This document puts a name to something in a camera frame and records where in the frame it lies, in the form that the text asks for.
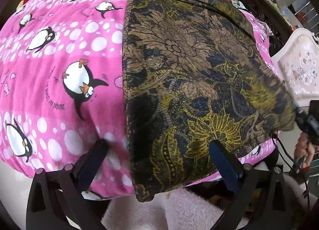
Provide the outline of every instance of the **human hand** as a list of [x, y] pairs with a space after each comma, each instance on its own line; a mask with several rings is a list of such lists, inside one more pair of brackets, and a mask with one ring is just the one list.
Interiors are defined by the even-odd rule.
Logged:
[[306, 160], [304, 161], [302, 167], [308, 167], [312, 161], [312, 158], [315, 155], [315, 149], [311, 143], [308, 143], [308, 136], [306, 133], [301, 133], [296, 144], [294, 157], [302, 158], [308, 153]]

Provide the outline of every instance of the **dark floral blanket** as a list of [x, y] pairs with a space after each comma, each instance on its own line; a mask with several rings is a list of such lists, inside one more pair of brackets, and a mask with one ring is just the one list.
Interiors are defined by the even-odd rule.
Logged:
[[226, 0], [128, 0], [122, 55], [139, 201], [214, 173], [214, 139], [240, 157], [292, 128], [291, 96]]

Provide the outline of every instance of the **penguin foot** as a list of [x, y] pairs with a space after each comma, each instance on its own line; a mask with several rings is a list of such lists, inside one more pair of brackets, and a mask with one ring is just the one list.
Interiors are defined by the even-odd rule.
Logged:
[[67, 74], [67, 73], [63, 73], [63, 74], [62, 74], [62, 79], [66, 79], [66, 78], [67, 78], [67, 76], [69, 76], [69, 74]]
[[79, 68], [82, 68], [82, 65], [87, 65], [88, 60], [80, 59]]

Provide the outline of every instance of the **penguin beak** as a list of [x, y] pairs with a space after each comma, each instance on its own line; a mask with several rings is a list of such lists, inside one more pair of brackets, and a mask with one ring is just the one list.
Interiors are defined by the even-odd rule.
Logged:
[[83, 83], [83, 87], [80, 86], [80, 90], [83, 94], [87, 94], [89, 86], [86, 83]]

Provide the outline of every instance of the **black cable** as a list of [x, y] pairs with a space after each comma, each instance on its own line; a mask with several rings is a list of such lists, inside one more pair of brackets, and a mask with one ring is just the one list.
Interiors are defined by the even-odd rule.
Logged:
[[[272, 134], [271, 134], [271, 138], [272, 138], [273, 144], [275, 145], [275, 147], [277, 148], [277, 150], [278, 150], [278, 152], [279, 152], [280, 157], [284, 160], [284, 162], [285, 162], [285, 163], [289, 166], [289, 168], [293, 171], [291, 165], [283, 158], [282, 154], [280, 153], [279, 148], [278, 148], [278, 146], [275, 144], [274, 139], [278, 140], [278, 142], [280, 143], [280, 145], [281, 145], [281, 147], [282, 147], [282, 149], [283, 149], [285, 155], [293, 162], [293, 164], [294, 164], [295, 166], [298, 167], [297, 163], [296, 163], [296, 162], [292, 159], [292, 157], [287, 153], [287, 151], [286, 151], [286, 149], [285, 149], [283, 143], [280, 141], [280, 139], [278, 138], [278, 135], [277, 135], [277, 134], [272, 133]], [[307, 180], [306, 180], [306, 177], [305, 177], [305, 174], [304, 174], [303, 170], [300, 170], [299, 173], [302, 173], [302, 176], [303, 176], [303, 178], [304, 178], [306, 190], [304, 191], [303, 195], [304, 195], [304, 197], [306, 197], [306, 195], [307, 195], [308, 210], [309, 210], [309, 212], [310, 212], [310, 197], [309, 197], [309, 190], [308, 190]]]

